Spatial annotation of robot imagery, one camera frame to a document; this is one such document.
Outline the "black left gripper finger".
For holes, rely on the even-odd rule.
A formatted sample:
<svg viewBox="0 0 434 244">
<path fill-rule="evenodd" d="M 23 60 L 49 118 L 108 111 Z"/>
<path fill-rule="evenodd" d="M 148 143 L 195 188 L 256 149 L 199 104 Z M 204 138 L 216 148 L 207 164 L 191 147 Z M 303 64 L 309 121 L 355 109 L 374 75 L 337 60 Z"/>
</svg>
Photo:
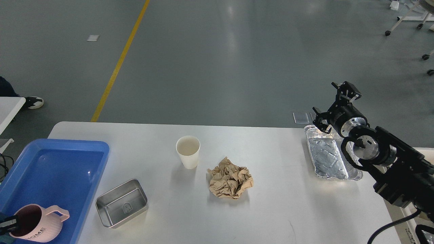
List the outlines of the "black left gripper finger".
<svg viewBox="0 0 434 244">
<path fill-rule="evenodd" d="M 19 229 L 19 218 L 17 215 L 0 217 L 0 235 L 5 235 Z"/>
</svg>

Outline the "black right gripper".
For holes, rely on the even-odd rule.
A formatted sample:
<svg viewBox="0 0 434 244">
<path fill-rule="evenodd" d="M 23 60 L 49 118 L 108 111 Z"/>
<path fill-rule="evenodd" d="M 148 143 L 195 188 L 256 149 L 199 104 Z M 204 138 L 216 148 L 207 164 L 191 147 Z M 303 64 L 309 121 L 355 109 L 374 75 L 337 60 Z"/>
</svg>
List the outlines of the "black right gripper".
<svg viewBox="0 0 434 244">
<path fill-rule="evenodd" d="M 357 126 L 369 127 L 366 117 L 352 105 L 355 100 L 362 96 L 355 85 L 348 81 L 342 84 L 332 82 L 331 85 L 337 90 L 334 106 L 331 106 L 326 112 L 321 112 L 319 108 L 313 107 L 316 114 L 313 124 L 316 128 L 325 134 L 330 134 L 333 128 L 340 136 L 348 136 L 350 131 Z"/>
</svg>

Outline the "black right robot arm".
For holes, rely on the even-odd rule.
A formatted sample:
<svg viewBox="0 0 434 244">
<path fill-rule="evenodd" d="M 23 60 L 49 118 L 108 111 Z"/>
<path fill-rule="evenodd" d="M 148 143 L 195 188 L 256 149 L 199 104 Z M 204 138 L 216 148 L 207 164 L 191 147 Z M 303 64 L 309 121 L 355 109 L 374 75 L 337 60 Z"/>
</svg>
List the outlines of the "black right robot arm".
<svg viewBox="0 0 434 244">
<path fill-rule="evenodd" d="M 433 221 L 433 165 L 425 156 L 381 126 L 372 128 L 353 105 L 361 98 L 350 82 L 337 84 L 335 102 L 326 112 L 313 107 L 313 124 L 329 134 L 334 129 L 343 139 L 341 152 L 353 168 L 375 179 L 374 190 L 397 207 L 412 203 Z"/>
</svg>

